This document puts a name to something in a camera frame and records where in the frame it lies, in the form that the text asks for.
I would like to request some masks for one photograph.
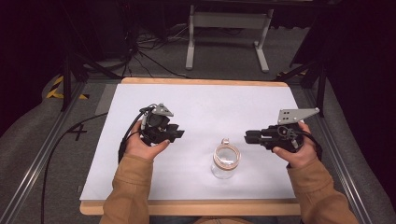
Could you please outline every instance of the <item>person's left hand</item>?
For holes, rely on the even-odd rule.
[[[133,133],[133,135],[127,141],[125,153],[147,160],[154,160],[160,152],[164,151],[169,146],[170,141],[164,140],[156,146],[149,147],[142,141],[142,139],[140,139],[140,134],[137,133],[140,131],[141,124],[142,120],[139,120],[132,128],[131,133]]]

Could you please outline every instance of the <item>tan shirt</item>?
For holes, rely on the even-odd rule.
[[[149,223],[152,169],[153,161],[124,155],[100,223]],[[334,189],[332,177],[318,159],[305,167],[288,169],[288,173],[305,224],[358,223],[349,210],[347,198]]]

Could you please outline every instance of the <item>dark background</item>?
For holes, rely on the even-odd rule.
[[[365,159],[395,207],[396,18],[390,3],[343,1],[343,10],[322,13],[316,20],[315,14],[301,17],[285,9],[272,23],[305,27],[314,22],[294,62],[315,60],[323,49],[331,49],[325,55],[328,78]],[[116,1],[3,1],[0,10],[0,135],[41,103],[43,88],[61,71],[66,46],[94,61],[122,58],[128,50],[124,32],[135,25],[124,26],[128,17]],[[163,37],[166,28],[185,22],[189,7],[132,11],[130,18]]]

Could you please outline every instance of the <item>gray carpet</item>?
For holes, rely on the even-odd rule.
[[[228,35],[218,30],[204,30],[196,36],[196,50],[193,70],[186,71],[185,57],[187,41],[181,39],[160,49],[144,51],[152,59],[167,69],[193,78],[270,80],[277,73],[288,71],[289,63],[307,30],[270,30],[264,44],[264,54],[270,66],[270,73],[261,72],[256,52],[252,47],[256,31],[243,31],[239,35]],[[154,77],[176,77],[153,63],[146,57],[136,56]],[[103,65],[114,62],[103,62]],[[148,77],[149,73],[137,60],[132,60],[129,77]],[[122,68],[114,71],[122,73]],[[43,95],[48,92],[50,82]],[[91,74],[85,85],[84,94],[88,100],[77,100],[67,116],[63,132],[73,124],[109,109],[117,81],[108,80],[103,75]],[[290,84],[299,107],[309,107],[306,91]],[[0,139],[0,211],[3,213],[24,174],[45,141],[53,123],[60,114],[62,100],[50,98],[20,118]],[[356,188],[364,202],[372,223],[396,223],[396,216],[389,198],[361,155],[352,133],[348,129],[342,109],[327,84],[325,95],[325,121],[332,132],[336,145],[353,177]],[[47,193],[45,200],[46,223],[98,223],[99,217],[82,215],[79,208],[80,188],[84,185],[91,166],[92,157],[106,117],[84,123],[83,133],[78,141],[75,133],[67,134],[57,146],[50,162]],[[314,119],[306,121],[319,142],[325,138]],[[330,160],[329,149],[324,145],[323,162],[334,177],[335,187],[344,192],[343,183]],[[43,172],[41,172],[14,223],[39,223],[40,197]],[[299,223],[298,217],[279,217],[279,223]]]

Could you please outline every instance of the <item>hand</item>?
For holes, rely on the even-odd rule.
[[[299,122],[299,126],[303,131],[311,133],[311,131],[309,131],[308,125]],[[288,161],[292,168],[303,167],[317,157],[317,152],[315,151],[315,144],[311,141],[311,139],[305,136],[303,146],[296,153],[291,153],[281,147],[274,147],[273,151],[278,157],[282,158],[285,161]]]
[[[140,134],[137,133],[140,131],[141,124],[142,120],[139,120],[132,128],[131,133],[133,134],[127,141],[125,153],[147,160],[154,160],[154,158],[160,154],[160,152],[169,146],[170,141],[165,140],[154,147],[149,147],[142,141],[142,139],[140,139]]]

